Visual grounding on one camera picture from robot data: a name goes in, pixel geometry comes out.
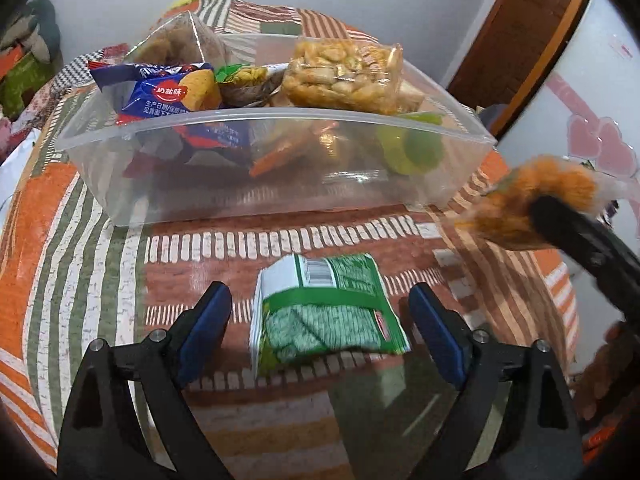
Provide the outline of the person's hand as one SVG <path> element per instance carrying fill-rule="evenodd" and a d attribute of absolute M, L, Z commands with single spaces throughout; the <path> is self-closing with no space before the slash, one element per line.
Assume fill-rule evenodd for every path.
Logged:
<path fill-rule="evenodd" d="M 626 370 L 638 347 L 625 322 L 612 325 L 604 335 L 604 345 L 574 382 L 574 408 L 579 419 L 591 420 L 615 379 Z"/>

